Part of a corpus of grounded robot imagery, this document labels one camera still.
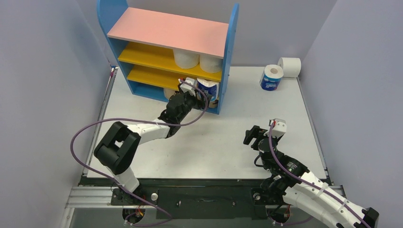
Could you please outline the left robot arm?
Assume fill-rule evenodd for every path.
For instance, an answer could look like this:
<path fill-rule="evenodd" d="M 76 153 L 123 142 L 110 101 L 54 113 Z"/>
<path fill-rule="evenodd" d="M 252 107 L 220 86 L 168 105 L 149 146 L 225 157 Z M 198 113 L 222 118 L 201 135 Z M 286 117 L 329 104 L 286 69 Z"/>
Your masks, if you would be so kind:
<path fill-rule="evenodd" d="M 210 97 L 203 92 L 172 95 L 160 116 L 149 123 L 126 125 L 114 122 L 95 148 L 94 156 L 112 174 L 129 204 L 146 204 L 140 181 L 131 168 L 139 145 L 175 135 L 192 109 L 204 110 Z"/>

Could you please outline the blue roll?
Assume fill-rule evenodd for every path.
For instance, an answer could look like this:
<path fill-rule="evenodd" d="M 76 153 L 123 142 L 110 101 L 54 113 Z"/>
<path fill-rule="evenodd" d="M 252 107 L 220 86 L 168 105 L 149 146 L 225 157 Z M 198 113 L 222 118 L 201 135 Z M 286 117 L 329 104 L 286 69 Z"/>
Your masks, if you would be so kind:
<path fill-rule="evenodd" d="M 278 65 L 267 65 L 260 79 L 260 87 L 266 91 L 275 91 L 283 76 L 284 72 L 282 67 Z"/>
<path fill-rule="evenodd" d="M 198 88 L 202 90 L 207 96 L 210 96 L 210 101 L 217 100 L 219 96 L 220 82 L 197 78 Z"/>

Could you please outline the brown cartoon roll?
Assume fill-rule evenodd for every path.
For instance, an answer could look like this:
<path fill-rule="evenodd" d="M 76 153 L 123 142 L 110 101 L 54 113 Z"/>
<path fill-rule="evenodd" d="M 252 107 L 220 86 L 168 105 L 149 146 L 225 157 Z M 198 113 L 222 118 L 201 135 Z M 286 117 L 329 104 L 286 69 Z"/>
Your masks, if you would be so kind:
<path fill-rule="evenodd" d="M 173 95 L 175 95 L 176 94 L 176 90 L 173 90 L 173 89 L 168 89 L 168 88 L 164 88 L 163 89 L 163 94 L 164 94 L 164 96 L 165 96 L 165 98 L 167 99 L 167 100 L 169 100 Z"/>

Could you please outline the blue roll back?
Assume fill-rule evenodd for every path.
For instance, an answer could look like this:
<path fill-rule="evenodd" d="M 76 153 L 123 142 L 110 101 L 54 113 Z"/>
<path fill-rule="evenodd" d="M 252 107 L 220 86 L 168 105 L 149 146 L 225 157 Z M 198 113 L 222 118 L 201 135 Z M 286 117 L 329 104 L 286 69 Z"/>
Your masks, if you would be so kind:
<path fill-rule="evenodd" d="M 283 76 L 284 72 L 282 67 L 278 65 L 267 65 L 260 79 L 260 87 L 266 91 L 275 91 Z"/>

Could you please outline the blue roll front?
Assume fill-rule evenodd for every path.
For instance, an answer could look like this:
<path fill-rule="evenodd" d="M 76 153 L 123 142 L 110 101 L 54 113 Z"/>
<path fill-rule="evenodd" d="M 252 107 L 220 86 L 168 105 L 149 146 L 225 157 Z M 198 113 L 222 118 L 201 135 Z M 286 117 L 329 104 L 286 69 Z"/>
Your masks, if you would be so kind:
<path fill-rule="evenodd" d="M 207 96 L 210 96 L 210 101 L 217 100 L 219 96 L 220 82 L 197 78 L 198 88 L 202 90 Z"/>

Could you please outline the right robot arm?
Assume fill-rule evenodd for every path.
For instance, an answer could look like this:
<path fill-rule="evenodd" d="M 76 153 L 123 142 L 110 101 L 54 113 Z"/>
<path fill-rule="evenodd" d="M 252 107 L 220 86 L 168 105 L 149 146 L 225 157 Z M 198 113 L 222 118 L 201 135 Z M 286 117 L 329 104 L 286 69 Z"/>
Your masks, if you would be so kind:
<path fill-rule="evenodd" d="M 245 131 L 243 143 L 258 151 L 259 167 L 271 176 L 260 185 L 273 203 L 295 206 L 329 228 L 375 228 L 379 212 L 349 201 L 321 181 L 303 163 L 277 149 L 286 132 L 284 122 L 271 121 L 268 130 L 255 125 Z"/>

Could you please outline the plain white toilet roll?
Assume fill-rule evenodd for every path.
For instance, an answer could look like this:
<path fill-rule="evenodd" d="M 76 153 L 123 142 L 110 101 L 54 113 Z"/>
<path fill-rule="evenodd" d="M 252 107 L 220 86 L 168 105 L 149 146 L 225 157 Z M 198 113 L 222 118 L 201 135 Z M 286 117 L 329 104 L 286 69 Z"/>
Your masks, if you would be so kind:
<path fill-rule="evenodd" d="M 200 55 L 199 64 L 201 70 L 207 73 L 218 73 L 222 70 L 223 59 L 209 55 Z"/>

